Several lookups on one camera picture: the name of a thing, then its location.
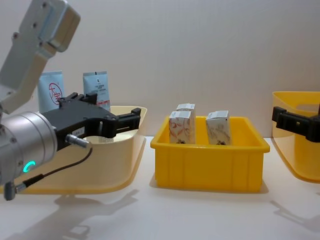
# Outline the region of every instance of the white wall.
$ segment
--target white wall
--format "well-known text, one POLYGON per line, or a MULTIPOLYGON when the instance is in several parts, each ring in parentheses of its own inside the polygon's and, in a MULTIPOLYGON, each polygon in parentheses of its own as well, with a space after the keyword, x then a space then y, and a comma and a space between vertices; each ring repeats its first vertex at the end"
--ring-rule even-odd
MULTIPOLYGON (((149 135, 191 102, 198 115, 248 116, 267 137, 272 91, 320 91, 319 0, 69 2, 81 23, 45 70, 63 70, 67 93, 82 92, 83 72, 108 70, 111 103, 147 107, 149 135)), ((0 66, 29 3, 0 1, 0 66)))

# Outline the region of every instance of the white table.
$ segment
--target white table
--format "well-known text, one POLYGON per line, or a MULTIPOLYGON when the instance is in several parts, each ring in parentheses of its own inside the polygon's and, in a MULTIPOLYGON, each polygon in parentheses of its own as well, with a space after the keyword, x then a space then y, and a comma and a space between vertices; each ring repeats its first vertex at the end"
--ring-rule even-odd
POLYGON ((133 183, 100 195, 0 201, 0 240, 319 240, 320 184, 264 155, 260 194, 156 188, 148 137, 133 183))

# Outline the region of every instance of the robotic arm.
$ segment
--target robotic arm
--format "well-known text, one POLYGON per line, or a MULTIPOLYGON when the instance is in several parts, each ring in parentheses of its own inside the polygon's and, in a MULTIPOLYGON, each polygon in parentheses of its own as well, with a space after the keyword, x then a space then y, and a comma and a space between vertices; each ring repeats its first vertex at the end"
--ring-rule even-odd
POLYGON ((68 48, 79 22, 65 0, 33 0, 12 36, 0 71, 0 185, 6 200, 24 189, 14 179, 49 162, 57 151, 70 144, 87 147, 82 139, 87 136, 113 138, 139 127, 139 108, 116 116, 96 106, 96 94, 73 93, 59 100, 58 109, 2 119, 30 99, 47 61, 68 48))

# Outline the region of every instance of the green led light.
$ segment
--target green led light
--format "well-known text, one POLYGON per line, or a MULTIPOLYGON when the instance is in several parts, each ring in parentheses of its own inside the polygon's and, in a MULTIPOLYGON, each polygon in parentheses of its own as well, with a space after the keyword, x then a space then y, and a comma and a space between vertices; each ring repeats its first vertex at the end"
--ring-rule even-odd
POLYGON ((24 168, 23 168, 23 172, 24 173, 27 173, 27 172, 29 172, 30 171, 30 167, 31 166, 35 166, 36 165, 36 162, 35 161, 30 161, 30 162, 28 162, 25 166, 24 166, 24 168))

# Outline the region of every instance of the white carton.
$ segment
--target white carton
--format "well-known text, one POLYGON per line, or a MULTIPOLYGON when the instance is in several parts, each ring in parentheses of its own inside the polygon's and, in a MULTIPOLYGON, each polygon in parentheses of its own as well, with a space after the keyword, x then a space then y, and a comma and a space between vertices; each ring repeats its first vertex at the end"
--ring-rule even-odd
POLYGON ((170 143, 192 144, 190 135, 191 111, 173 111, 169 117, 170 143))
POLYGON ((196 143, 196 105, 191 103, 179 104, 176 108, 176 111, 190 111, 191 119, 190 119, 190 137, 191 143, 196 143))
POLYGON ((206 118, 209 144, 230 145, 229 111, 215 111, 206 118))

